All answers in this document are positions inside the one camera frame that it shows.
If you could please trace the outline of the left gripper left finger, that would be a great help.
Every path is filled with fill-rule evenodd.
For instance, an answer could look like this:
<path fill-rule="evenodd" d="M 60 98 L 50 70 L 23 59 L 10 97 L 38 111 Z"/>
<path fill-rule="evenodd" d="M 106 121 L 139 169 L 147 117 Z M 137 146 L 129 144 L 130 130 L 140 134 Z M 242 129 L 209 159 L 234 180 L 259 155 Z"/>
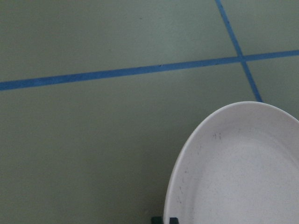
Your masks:
<path fill-rule="evenodd" d="M 162 217 L 152 217 L 151 224 L 162 224 Z"/>

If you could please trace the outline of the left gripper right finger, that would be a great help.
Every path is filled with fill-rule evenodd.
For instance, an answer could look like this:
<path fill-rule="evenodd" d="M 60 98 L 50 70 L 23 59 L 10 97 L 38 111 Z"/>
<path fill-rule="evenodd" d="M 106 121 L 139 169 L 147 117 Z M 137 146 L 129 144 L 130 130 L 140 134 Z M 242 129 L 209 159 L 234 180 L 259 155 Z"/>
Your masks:
<path fill-rule="evenodd" d="M 169 224 L 179 224 L 179 220 L 177 217 L 170 217 Z"/>

